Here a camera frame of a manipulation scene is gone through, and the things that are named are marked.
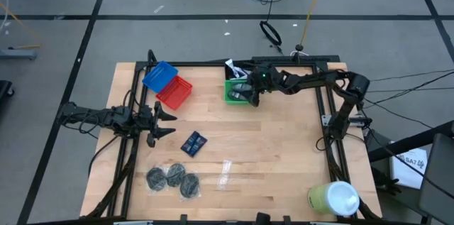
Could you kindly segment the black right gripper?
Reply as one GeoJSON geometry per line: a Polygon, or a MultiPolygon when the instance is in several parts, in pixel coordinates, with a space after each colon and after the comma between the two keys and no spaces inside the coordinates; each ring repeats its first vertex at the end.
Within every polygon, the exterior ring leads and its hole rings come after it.
{"type": "Polygon", "coordinates": [[[256,91],[250,94],[249,103],[258,107],[260,103],[259,93],[276,91],[283,81],[284,75],[274,65],[258,65],[247,77],[247,83],[253,84],[253,89],[256,91]]]}

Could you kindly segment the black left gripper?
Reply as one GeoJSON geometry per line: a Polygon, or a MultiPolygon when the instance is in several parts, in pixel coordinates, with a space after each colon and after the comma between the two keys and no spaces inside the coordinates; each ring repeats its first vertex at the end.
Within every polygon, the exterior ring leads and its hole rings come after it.
{"type": "Polygon", "coordinates": [[[138,112],[138,126],[141,131],[149,131],[146,143],[151,148],[155,147],[156,140],[176,131],[175,128],[160,128],[157,124],[158,119],[175,121],[177,117],[164,112],[159,101],[155,102],[154,107],[142,106],[138,112]]]}

